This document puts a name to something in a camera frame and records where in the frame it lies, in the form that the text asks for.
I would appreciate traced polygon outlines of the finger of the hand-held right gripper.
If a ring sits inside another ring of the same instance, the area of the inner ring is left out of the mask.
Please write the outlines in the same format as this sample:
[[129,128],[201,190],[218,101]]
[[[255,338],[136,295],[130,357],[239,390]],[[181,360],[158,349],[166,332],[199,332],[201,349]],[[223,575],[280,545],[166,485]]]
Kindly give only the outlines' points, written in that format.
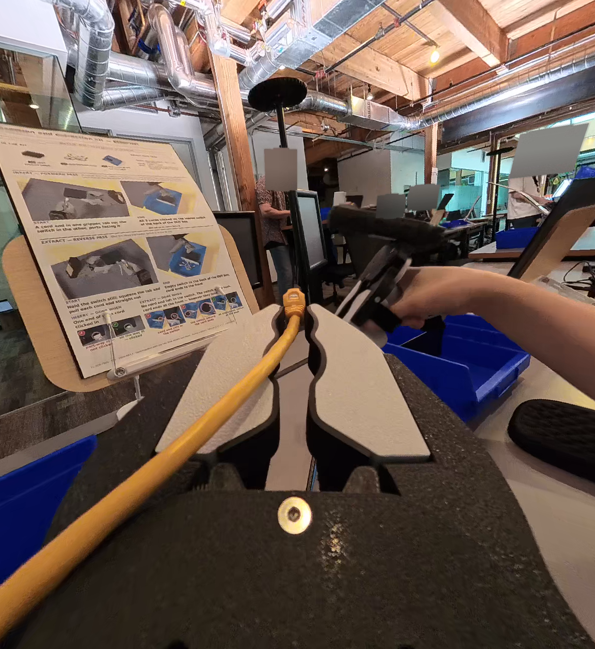
[[390,318],[385,291],[378,286],[356,282],[342,303],[336,308],[335,316],[362,331],[367,336],[385,336]]

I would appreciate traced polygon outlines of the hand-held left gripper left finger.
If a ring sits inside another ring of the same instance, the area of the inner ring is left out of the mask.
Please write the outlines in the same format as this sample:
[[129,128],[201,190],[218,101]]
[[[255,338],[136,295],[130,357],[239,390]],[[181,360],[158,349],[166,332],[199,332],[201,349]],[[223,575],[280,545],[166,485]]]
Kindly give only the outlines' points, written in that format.
[[[278,340],[284,327],[283,309],[274,304],[208,345],[156,453],[166,450],[242,380]],[[210,468],[219,463],[232,464],[240,477],[267,477],[279,441],[279,386],[274,377],[269,377],[192,459]]]

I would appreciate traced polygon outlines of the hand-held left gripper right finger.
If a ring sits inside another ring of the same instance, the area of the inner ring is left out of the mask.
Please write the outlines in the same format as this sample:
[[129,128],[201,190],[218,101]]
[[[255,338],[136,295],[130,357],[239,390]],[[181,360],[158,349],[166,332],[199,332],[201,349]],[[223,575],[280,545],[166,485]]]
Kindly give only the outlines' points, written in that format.
[[306,338],[313,375],[306,442],[318,477],[432,459],[385,354],[370,338],[317,304],[306,310]]

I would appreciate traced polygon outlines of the blue plastic bin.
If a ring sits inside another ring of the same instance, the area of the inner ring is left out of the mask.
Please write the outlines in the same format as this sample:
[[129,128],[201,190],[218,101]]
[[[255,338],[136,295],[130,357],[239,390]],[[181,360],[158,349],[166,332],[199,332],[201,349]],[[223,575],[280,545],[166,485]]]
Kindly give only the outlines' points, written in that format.
[[434,318],[387,335],[394,355],[464,422],[481,416],[518,381],[530,354],[474,314]]
[[496,233],[497,250],[523,250],[526,248],[538,232],[537,226],[525,228],[507,229]]
[[96,448],[91,435],[0,476],[0,585],[43,546],[58,507]]

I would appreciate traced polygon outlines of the person's right forearm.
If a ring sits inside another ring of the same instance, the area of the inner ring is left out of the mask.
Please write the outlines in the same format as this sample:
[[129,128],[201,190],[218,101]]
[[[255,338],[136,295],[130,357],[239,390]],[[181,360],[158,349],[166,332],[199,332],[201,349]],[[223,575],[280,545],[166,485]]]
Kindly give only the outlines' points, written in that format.
[[483,317],[595,401],[595,306],[492,272],[465,279],[448,312]]

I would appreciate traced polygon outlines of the person's right hand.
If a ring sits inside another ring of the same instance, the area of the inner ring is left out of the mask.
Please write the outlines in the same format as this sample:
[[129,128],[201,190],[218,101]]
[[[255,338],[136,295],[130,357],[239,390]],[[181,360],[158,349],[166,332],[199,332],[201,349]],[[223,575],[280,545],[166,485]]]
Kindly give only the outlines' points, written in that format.
[[411,267],[398,282],[390,311],[402,324],[421,328],[427,319],[474,313],[489,273],[463,267]]

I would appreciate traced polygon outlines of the wooden pillar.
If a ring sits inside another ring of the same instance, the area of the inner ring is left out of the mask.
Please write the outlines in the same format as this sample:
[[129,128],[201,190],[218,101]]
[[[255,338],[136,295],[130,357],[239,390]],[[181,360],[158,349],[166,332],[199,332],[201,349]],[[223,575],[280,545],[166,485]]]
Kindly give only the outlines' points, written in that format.
[[236,196],[241,209],[252,212],[256,231],[256,257],[261,269],[261,287],[253,289],[259,308],[275,302],[266,250],[261,236],[261,219],[255,194],[253,165],[243,102],[239,94],[236,77],[228,74],[227,69],[219,69],[213,74],[215,90],[220,108],[221,124],[225,135],[225,144],[234,179]]

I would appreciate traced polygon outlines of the black pole with round top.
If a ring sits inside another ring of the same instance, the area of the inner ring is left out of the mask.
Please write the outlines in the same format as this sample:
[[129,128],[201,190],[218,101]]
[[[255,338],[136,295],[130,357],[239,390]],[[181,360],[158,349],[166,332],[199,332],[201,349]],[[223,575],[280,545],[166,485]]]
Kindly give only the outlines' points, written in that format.
[[252,108],[261,112],[274,111],[280,146],[264,150],[266,189],[295,196],[298,185],[297,151],[289,148],[285,127],[286,109],[300,104],[307,94],[304,82],[294,77],[269,78],[255,85],[248,95]]

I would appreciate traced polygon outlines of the printed instruction poster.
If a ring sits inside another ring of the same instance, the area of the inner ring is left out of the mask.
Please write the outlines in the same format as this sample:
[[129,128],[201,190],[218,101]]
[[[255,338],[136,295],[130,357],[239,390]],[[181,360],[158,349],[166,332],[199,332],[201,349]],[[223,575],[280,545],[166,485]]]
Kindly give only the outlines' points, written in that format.
[[107,343],[93,338],[106,313],[120,320],[217,286],[244,294],[171,143],[0,123],[0,173],[83,379],[106,374]]

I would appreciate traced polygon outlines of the black textured pad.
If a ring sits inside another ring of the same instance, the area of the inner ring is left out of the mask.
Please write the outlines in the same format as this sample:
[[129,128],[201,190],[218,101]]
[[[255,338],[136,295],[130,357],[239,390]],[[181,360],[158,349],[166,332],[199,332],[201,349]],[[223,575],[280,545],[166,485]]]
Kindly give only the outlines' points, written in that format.
[[559,401],[521,403],[507,429],[521,450],[595,483],[595,410]]

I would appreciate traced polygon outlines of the silver ventilation duct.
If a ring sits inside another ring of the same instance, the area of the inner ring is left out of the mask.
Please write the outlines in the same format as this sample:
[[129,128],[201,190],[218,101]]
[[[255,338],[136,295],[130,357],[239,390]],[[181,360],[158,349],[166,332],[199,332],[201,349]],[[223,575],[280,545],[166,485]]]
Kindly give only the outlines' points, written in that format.
[[[147,62],[135,56],[112,52],[114,19],[105,1],[48,1],[58,9],[68,10],[76,17],[76,37],[66,40],[69,65],[76,70],[74,95],[92,110],[110,110],[133,106],[154,99],[202,100],[215,102],[218,93],[212,81],[196,77],[189,60],[189,45],[171,12],[161,3],[152,3],[145,15],[147,25],[154,32],[160,48],[162,63]],[[208,49],[222,58],[243,66],[237,76],[237,88],[242,102],[257,112],[268,113],[275,109],[276,100],[269,107],[255,99],[255,90],[262,84],[279,82],[291,88],[297,83],[297,98],[288,99],[286,106],[303,112],[324,112],[343,123],[351,124],[354,118],[371,122],[373,130],[414,132],[435,123],[457,118],[499,101],[533,90],[556,80],[572,76],[595,67],[595,50],[584,56],[551,64],[537,74],[523,76],[540,58],[529,61],[518,69],[509,70],[499,81],[498,90],[484,93],[469,100],[424,112],[420,117],[400,116],[386,106],[352,96],[344,102],[332,96],[311,92],[300,80],[293,77],[272,78],[281,65],[297,69],[308,56],[322,46],[333,43],[341,36],[343,27],[354,25],[360,18],[361,6],[373,10],[377,4],[361,1],[336,1],[333,7],[319,17],[315,15],[315,1],[272,1],[264,17],[274,24],[261,40],[248,48],[232,43],[242,29],[227,22],[214,1],[174,1],[185,4],[198,18],[203,28]]]

